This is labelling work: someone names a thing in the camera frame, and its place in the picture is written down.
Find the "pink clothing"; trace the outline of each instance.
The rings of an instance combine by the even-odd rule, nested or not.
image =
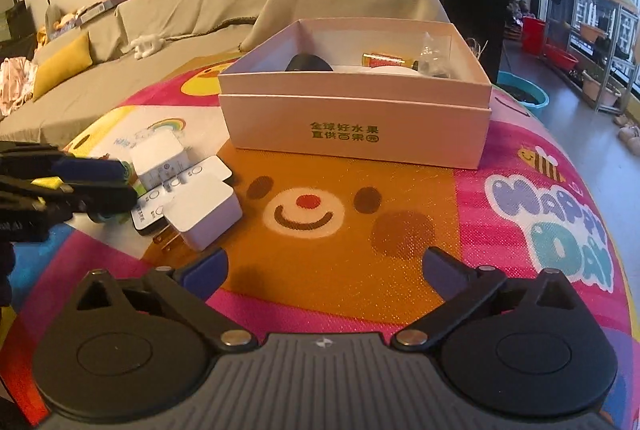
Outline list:
[[[27,58],[6,58],[0,64],[0,112],[7,116],[33,96],[37,66]]]

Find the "red bucket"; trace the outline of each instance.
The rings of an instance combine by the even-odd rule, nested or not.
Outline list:
[[[578,63],[577,58],[574,58],[561,48],[554,47],[550,44],[545,45],[545,56],[551,61],[551,63],[565,72],[573,70],[575,65]]]
[[[537,18],[525,16],[522,19],[522,50],[539,56],[545,40],[545,23]]]

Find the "rainbow print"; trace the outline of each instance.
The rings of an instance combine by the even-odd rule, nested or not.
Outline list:
[[[161,128],[171,129],[173,132],[181,132],[184,130],[187,121],[180,117],[169,117],[167,119],[162,119],[162,121],[157,121],[148,127],[149,130],[159,130]]]

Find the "yellow pillow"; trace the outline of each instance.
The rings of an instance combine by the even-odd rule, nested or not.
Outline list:
[[[89,53],[89,33],[78,36],[38,67],[33,85],[33,100],[41,98],[53,87],[94,64]]]

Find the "bear smile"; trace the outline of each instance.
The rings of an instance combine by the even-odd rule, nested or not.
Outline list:
[[[324,214],[322,219],[316,220],[315,222],[295,222],[293,220],[286,219],[282,214],[283,210],[283,205],[276,207],[275,211],[273,212],[273,218],[282,227],[295,229],[297,231],[312,231],[314,229],[318,229],[327,224],[327,222],[329,222],[334,217],[334,214],[328,211]]]

